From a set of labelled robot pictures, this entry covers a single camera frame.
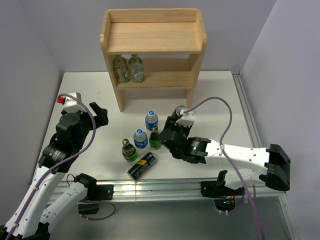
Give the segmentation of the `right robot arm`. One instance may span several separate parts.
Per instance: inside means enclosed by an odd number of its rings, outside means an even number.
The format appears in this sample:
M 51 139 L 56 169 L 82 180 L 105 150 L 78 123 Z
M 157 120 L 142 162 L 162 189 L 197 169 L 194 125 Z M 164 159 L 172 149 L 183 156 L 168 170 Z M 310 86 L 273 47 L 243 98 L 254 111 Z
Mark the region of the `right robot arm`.
M 175 159 L 191 164 L 235 165 L 236 170 L 219 172 L 213 183 L 203 183 L 201 193 L 206 197 L 220 197 L 231 192 L 239 193 L 244 187 L 264 183 L 280 192 L 290 190 L 291 159 L 278 144 L 269 147 L 249 148 L 221 145 L 203 137 L 189 137 L 193 120 L 169 116 L 159 141 L 169 149 Z

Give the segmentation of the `dark beverage can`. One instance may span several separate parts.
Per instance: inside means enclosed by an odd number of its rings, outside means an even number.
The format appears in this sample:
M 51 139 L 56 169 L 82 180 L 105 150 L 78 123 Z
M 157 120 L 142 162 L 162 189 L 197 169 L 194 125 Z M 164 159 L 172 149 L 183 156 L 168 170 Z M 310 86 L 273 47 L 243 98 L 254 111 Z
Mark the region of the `dark beverage can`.
M 174 111 L 173 111 L 173 113 L 171 114 L 171 116 L 172 116 L 175 120 L 178 120 L 178 119 L 180 119 L 180 118 L 182 117 L 181 111 L 184 112 L 186 109 L 187 109 L 186 106 L 184 106 L 184 105 L 179 105 L 179 106 L 177 106 L 177 107 L 174 109 Z
M 157 158 L 153 152 L 147 152 L 135 165 L 133 165 L 127 174 L 134 180 L 140 179 L 155 163 Z

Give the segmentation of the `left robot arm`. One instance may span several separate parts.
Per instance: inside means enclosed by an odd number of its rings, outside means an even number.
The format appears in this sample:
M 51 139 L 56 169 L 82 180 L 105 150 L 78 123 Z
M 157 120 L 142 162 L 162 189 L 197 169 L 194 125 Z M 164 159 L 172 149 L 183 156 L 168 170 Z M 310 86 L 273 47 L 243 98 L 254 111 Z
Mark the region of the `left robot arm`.
M 80 104 L 71 109 L 64 107 L 56 132 L 38 161 L 31 186 L 14 215 L 0 227 L 2 240 L 47 240 L 55 224 L 69 209 L 82 200 L 98 199 L 97 180 L 81 173 L 65 193 L 47 205 L 80 152 L 88 149 L 84 143 L 89 132 L 94 133 L 109 123 L 105 108 L 95 102 L 89 106 L 95 116 Z

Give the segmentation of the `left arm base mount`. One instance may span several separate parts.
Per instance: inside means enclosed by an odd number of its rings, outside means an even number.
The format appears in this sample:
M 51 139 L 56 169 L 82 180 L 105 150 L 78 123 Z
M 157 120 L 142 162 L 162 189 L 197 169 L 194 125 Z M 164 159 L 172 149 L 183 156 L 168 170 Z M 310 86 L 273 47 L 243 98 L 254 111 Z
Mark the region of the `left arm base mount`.
M 96 189 L 89 196 L 86 196 L 80 203 L 78 203 L 78 212 L 81 215 L 96 215 L 102 208 L 101 203 L 84 203 L 89 202 L 100 202 L 110 201 L 113 198 L 114 185 L 113 184 L 102 184 L 97 185 Z

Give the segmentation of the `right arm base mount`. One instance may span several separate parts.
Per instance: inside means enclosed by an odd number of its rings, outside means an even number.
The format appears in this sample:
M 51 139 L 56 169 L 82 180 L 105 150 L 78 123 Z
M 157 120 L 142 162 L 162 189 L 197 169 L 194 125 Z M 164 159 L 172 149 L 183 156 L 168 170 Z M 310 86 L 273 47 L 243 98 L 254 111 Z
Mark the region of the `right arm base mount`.
M 231 189 L 217 181 L 201 181 L 200 186 L 202 197 L 213 199 L 214 210 L 220 215 L 229 216 L 245 203 L 243 187 Z

